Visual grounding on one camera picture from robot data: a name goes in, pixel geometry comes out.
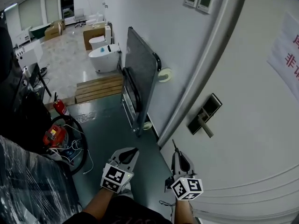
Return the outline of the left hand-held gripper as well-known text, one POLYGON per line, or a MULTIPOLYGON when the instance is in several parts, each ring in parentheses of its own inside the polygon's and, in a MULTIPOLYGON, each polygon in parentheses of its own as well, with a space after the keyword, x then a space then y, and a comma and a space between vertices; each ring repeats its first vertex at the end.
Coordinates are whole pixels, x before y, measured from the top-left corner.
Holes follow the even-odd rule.
POLYGON ((109 163, 106 163, 103 168, 100 186, 114 193, 121 192, 134 176, 133 173, 128 171, 133 171, 139 154, 139 149, 136 147, 116 150, 109 159, 109 163), (122 169, 110 163, 120 164, 122 169))

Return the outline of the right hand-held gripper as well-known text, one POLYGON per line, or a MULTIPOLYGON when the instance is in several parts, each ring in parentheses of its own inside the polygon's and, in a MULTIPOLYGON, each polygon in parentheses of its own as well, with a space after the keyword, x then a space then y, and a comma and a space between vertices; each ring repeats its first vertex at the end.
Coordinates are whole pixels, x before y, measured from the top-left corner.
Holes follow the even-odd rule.
MULTIPOLYGON (((171 170, 175 172, 177 151, 172 155, 171 170)), ((202 180, 193 173, 193 162, 181 151, 178 152, 179 172, 165 180, 165 191, 172 191, 179 201, 191 201, 203 194, 202 180)))

